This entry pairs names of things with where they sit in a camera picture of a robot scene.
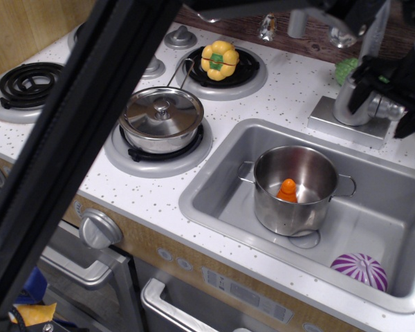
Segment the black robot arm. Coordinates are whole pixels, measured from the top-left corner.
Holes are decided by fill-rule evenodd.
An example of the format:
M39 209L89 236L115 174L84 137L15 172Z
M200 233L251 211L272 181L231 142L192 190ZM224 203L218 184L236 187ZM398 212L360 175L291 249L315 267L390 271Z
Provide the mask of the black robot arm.
M133 43L109 47L132 33L163 35L172 25L163 11L152 13L161 23L147 22L147 6L105 1L91 15L91 40L73 53L47 108L23 143L7 151L16 161L0 196L0 261L18 261L28 274L61 213L81 194L125 216L128 231L154 232L153 243L167 239L215 260L232 277L257 282L368 331L415 331L415 139L389 142L385 153L345 147L330 136L306 128L306 113L320 96L337 85L325 62L253 44L269 71L263 91L238 102L208 102L207 120L214 145L199 166L166 180L143 180L117 170L102 150L104 139L137 79L120 65ZM201 216L194 207L202 181L219 197L222 176L214 181L214 164L238 134L253 129L242 152L272 147L283 133L314 143L351 160L360 179L356 200L338 199L343 208L332 231L335 244L326 262L352 249L381 261L387 269L387 293L364 286L329 268L279 246L257 244L242 230Z

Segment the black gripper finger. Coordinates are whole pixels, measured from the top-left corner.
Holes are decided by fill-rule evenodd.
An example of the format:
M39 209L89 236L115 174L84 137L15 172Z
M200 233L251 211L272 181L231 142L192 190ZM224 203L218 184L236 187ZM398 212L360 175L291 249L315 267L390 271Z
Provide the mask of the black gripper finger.
M394 138L406 138L415 133L415 108L409 109L398 122Z
M371 95L378 94L378 87L380 86L380 79L378 77L368 77L362 79L350 79L355 88L351 93L348 108L350 114L355 114L358 109L368 100Z

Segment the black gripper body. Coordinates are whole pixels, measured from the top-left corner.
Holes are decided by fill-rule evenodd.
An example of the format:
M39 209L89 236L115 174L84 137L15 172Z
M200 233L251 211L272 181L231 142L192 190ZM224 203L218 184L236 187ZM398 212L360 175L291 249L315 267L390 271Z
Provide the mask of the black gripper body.
M353 72L354 79L378 77L378 93L404 107L415 107L415 43L402 59L362 58Z

